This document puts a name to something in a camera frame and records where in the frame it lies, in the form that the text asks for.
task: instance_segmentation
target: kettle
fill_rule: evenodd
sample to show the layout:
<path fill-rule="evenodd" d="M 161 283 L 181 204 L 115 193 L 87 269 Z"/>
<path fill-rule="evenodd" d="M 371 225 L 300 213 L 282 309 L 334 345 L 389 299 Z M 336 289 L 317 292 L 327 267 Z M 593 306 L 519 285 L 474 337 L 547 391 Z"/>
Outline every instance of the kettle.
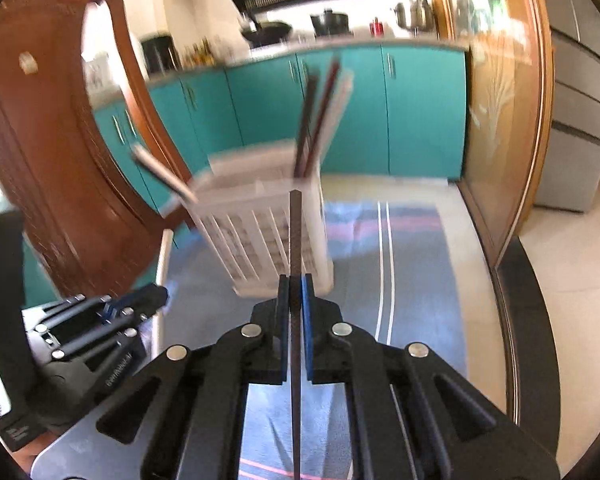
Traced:
<path fill-rule="evenodd" d="M 414 34 L 436 30 L 436 20 L 433 9 L 427 0 L 409 0 L 409 12 L 400 3 L 392 9 L 398 22 L 398 27 L 410 30 Z"/>

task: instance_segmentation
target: kitchen cabinet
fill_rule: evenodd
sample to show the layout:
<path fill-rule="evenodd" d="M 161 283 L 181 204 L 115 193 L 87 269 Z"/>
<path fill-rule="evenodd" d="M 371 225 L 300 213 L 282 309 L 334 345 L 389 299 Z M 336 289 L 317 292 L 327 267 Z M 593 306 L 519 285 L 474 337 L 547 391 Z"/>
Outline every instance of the kitchen cabinet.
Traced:
<path fill-rule="evenodd" d="M 0 188 L 0 213 L 11 207 L 11 202 Z M 26 235 L 22 237 L 22 279 L 25 295 L 25 303 L 21 306 L 23 309 L 58 299 L 58 292 Z"/>
<path fill-rule="evenodd" d="M 383 46 L 393 176 L 457 180 L 466 127 L 464 52 Z"/>
<path fill-rule="evenodd" d="M 354 72 L 353 92 L 331 147 L 323 173 L 389 173 L 389 141 L 380 46 L 321 50 L 298 54 L 303 87 L 306 70 L 318 70 L 324 82 L 331 59 L 340 57 L 343 70 Z M 318 88 L 318 98 L 323 88 Z"/>
<path fill-rule="evenodd" d="M 298 134 L 302 85 L 295 54 L 230 68 L 227 76 L 245 145 Z"/>
<path fill-rule="evenodd" d="M 140 144 L 144 148 L 147 147 L 144 139 L 138 134 L 138 131 L 132 123 L 131 115 L 126 108 L 122 111 L 122 133 L 129 146 L 129 156 L 131 156 L 131 146 L 134 144 Z M 162 206 L 170 199 L 171 191 L 144 168 L 138 166 L 138 170 L 140 171 L 144 184 L 149 190 L 149 195 L 151 195 L 151 199 L 154 202 L 154 209 L 160 211 Z"/>
<path fill-rule="evenodd" d="M 240 148 L 242 136 L 224 71 L 186 75 L 181 82 L 195 136 L 204 154 Z"/>
<path fill-rule="evenodd" d="M 131 159 L 128 136 L 125 134 L 124 106 L 116 103 L 94 112 L 93 116 L 100 129 L 113 159 L 136 192 L 153 208 L 156 208 L 147 188 L 144 177 Z"/>
<path fill-rule="evenodd" d="M 192 174 L 206 168 L 202 150 L 189 114 L 189 101 L 179 80 L 151 90 L 155 109 L 171 140 L 187 163 Z"/>

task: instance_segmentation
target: cabinet handle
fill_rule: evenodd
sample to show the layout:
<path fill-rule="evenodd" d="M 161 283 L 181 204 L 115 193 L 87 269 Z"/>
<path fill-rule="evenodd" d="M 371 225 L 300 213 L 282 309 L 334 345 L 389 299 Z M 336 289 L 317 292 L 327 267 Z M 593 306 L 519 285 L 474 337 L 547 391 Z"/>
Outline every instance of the cabinet handle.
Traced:
<path fill-rule="evenodd" d="M 189 95 L 189 101 L 191 102 L 191 106 L 195 111 L 198 111 L 198 101 L 196 101 L 196 93 L 193 91 L 189 85 L 187 85 L 187 94 Z"/>
<path fill-rule="evenodd" d="M 387 63 L 387 66 L 389 67 L 389 77 L 391 79 L 395 79 L 394 60 L 391 57 L 391 54 L 386 55 L 386 63 Z"/>
<path fill-rule="evenodd" d="M 291 79 L 296 82 L 296 71 L 294 70 L 294 64 L 289 60 L 289 72 L 291 72 Z"/>
<path fill-rule="evenodd" d="M 129 128 L 131 129 L 131 133 L 134 134 L 134 137 L 137 139 L 138 134 L 136 133 L 136 129 L 134 128 L 134 122 L 131 120 L 131 116 L 129 115 L 129 110 L 125 109 L 126 122 L 129 123 Z"/>
<path fill-rule="evenodd" d="M 116 131 L 118 132 L 118 137 L 120 138 L 120 143 L 122 143 L 122 145 L 124 145 L 125 137 L 122 136 L 122 132 L 120 131 L 120 125 L 118 124 L 118 120 L 116 119 L 115 115 L 112 115 L 111 118 L 113 119 L 113 125 L 116 127 Z"/>

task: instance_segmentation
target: floor mat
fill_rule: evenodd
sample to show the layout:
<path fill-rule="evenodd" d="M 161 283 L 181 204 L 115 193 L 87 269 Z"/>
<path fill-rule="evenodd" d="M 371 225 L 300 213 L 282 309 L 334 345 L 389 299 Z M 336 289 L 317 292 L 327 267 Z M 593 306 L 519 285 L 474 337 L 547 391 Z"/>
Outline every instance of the floor mat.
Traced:
<path fill-rule="evenodd" d="M 397 203 L 327 203 L 334 263 L 328 300 L 344 319 L 382 343 L 431 346 L 466 375 L 456 281 L 437 211 Z M 214 343 L 248 322 L 257 300 L 238 298 L 216 256 L 192 235 L 171 257 L 165 343 Z M 250 386 L 240 477 L 292 476 L 290 385 Z M 302 472 L 308 480 L 347 479 L 349 425 L 341 385 L 302 384 Z"/>

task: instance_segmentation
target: bottle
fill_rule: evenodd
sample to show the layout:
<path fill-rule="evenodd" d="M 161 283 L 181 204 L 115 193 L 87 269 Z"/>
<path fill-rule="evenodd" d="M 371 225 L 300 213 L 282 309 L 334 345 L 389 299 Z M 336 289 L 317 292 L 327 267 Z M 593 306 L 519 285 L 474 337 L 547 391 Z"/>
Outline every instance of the bottle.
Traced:
<path fill-rule="evenodd" d="M 378 20 L 378 17 L 369 23 L 369 31 L 373 37 L 384 36 L 384 25 Z"/>

